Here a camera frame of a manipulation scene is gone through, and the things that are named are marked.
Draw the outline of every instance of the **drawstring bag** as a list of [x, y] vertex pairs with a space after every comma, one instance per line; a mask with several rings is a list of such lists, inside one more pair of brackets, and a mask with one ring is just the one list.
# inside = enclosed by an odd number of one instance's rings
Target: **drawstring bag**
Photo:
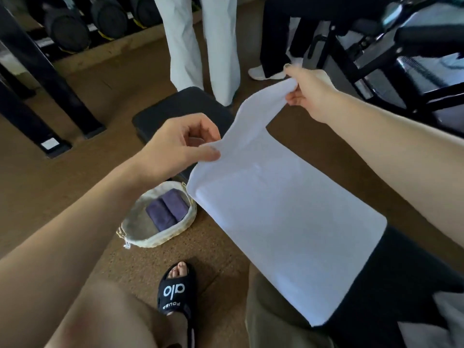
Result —
[[[153, 200], [161, 197], [171, 189], [180, 191], [182, 199], [188, 206], [188, 211], [181, 221], [163, 231], [159, 231], [150, 216], [148, 216], [146, 208]], [[197, 204], [187, 194], [185, 184], [166, 181], [143, 193], [138, 198], [116, 233], [125, 240], [124, 247], [126, 249], [129, 249], [132, 244], [142, 248], [154, 248], [189, 228], [196, 216]]]

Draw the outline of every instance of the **brown floor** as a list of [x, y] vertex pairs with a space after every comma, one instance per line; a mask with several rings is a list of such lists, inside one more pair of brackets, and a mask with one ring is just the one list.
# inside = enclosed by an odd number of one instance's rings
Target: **brown floor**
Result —
[[[246, 70], [258, 64], [262, 2], [241, 6], [237, 37], [242, 84], [234, 108], [270, 84], [250, 80]], [[206, 46], [201, 25], [197, 38], [207, 76]], [[80, 132], [47, 94], [28, 104], [63, 138], [71, 151], [49, 160], [0, 116], [0, 257], [72, 204], [111, 169], [138, 151], [131, 118], [175, 92], [169, 81], [166, 40], [127, 52], [67, 78], [106, 132], [83, 140]], [[359, 156], [327, 126], [300, 108], [286, 107], [269, 125], [270, 133], [335, 182], [387, 216], [427, 250], [457, 270], [464, 251], [443, 236], [383, 183]], [[204, 212], [180, 236], [154, 249], [123, 248], [116, 235], [94, 274], [115, 280], [150, 304], [165, 269], [179, 259], [192, 259], [200, 284], [198, 339], [202, 347], [246, 347], [244, 310], [248, 260]]]

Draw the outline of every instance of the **rolled towel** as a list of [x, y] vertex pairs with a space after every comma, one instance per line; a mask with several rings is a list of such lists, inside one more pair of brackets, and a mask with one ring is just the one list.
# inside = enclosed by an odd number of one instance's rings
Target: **rolled towel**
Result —
[[177, 224], [175, 217], [171, 214], [161, 198], [153, 200], [145, 208], [145, 211], [160, 232]]
[[164, 201], [168, 210], [171, 211], [171, 214], [175, 217], [177, 222], [181, 222], [185, 215], [187, 215], [189, 206], [183, 200], [182, 192], [180, 190], [171, 189], [167, 193], [161, 195], [161, 199]]

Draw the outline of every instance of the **toe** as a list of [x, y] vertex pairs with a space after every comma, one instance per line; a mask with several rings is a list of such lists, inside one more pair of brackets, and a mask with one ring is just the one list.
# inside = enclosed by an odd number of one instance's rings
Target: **toe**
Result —
[[183, 261], [177, 264], [177, 269], [179, 270], [179, 277], [187, 276], [187, 265]]
[[177, 266], [175, 268], [173, 268], [173, 277], [172, 278], [176, 278], [176, 277], [179, 277], [179, 270], [177, 269]]

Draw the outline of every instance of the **person in white pants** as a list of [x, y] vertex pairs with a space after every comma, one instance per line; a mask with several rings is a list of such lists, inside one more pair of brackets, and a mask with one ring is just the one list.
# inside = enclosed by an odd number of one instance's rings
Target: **person in white pants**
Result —
[[[171, 82], [177, 91], [203, 89], [200, 48], [193, 29], [192, 0], [154, 0], [171, 54]], [[240, 86], [235, 23], [237, 0], [200, 0], [208, 46], [209, 74], [216, 100], [228, 106]]]

